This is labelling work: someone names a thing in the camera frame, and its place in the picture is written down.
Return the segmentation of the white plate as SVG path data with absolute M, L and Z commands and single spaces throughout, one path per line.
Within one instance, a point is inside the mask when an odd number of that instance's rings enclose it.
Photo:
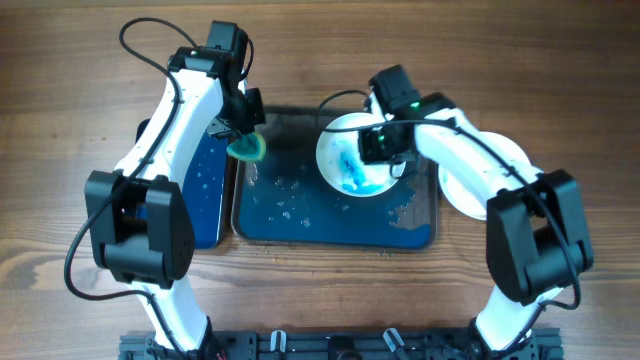
M 510 162 L 531 164 L 524 150 L 510 138 L 494 132 L 483 131 L 482 134 L 491 144 L 506 152 Z M 455 209 L 473 219 L 486 220 L 484 206 L 443 167 L 438 168 L 438 181 L 441 192 Z
M 352 197 L 373 197 L 391 189 L 404 173 L 405 163 L 365 165 L 360 158 L 357 131 L 331 132 L 378 122 L 379 118 L 369 113 L 350 113 L 333 120 L 319 136 L 316 163 L 334 189 Z

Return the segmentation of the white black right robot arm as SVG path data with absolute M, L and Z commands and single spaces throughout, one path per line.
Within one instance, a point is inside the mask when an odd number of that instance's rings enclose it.
M 450 172 L 486 217 L 486 262 L 495 287 L 473 329 L 491 356 L 523 347 L 548 307 L 574 310 L 580 274 L 594 263 L 578 182 L 516 161 L 440 93 L 369 96 L 371 124 L 359 129 L 365 163 L 418 154 Z

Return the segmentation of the green yellow sponge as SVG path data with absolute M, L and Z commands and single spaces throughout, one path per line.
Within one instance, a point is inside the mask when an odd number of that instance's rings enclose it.
M 240 161 L 262 161 L 266 154 L 266 142 L 257 132 L 242 135 L 227 146 L 227 154 Z

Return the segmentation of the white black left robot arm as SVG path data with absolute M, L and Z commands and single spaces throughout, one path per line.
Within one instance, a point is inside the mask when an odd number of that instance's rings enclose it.
M 89 235 L 96 265 L 126 284 L 124 295 L 140 298 L 159 358 L 224 356 L 187 277 L 195 232 L 182 190 L 208 127 L 232 138 L 228 155 L 263 159 L 266 144 L 255 131 L 265 121 L 261 95 L 244 87 L 252 57 L 245 48 L 180 48 L 162 69 L 165 93 L 135 146 L 85 185 L 88 219 L 72 244 Z

